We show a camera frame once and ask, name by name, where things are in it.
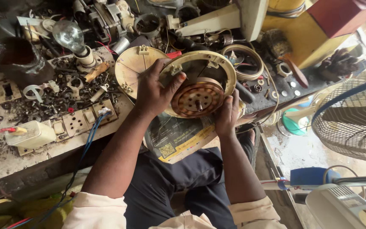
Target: light bulb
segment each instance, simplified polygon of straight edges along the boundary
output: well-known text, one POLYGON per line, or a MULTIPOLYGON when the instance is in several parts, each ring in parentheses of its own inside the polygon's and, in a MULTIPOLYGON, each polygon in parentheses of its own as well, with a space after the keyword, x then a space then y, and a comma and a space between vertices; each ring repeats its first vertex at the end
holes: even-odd
POLYGON ((70 49, 79 57, 87 54, 84 34, 79 26, 71 21, 58 21, 53 26, 53 37, 63 47, 70 49))

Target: red box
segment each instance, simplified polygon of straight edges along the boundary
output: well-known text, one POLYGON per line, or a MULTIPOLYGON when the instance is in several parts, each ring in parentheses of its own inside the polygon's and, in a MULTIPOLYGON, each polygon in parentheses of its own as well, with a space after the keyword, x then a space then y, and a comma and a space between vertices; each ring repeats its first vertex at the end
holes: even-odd
POLYGON ((319 0, 307 11, 328 38, 351 34, 366 22, 366 0, 319 0))

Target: brown wooden handle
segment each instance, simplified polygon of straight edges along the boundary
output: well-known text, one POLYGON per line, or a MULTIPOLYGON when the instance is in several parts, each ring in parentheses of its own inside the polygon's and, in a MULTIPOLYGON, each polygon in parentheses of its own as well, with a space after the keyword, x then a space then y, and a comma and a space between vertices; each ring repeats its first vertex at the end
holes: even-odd
POLYGON ((285 63, 289 65, 290 70, 292 70, 294 78, 296 78, 297 82, 303 87, 308 88, 309 82, 306 79, 306 76, 300 71, 300 69, 293 63, 293 61, 290 59, 289 54, 285 54, 284 58, 285 63))

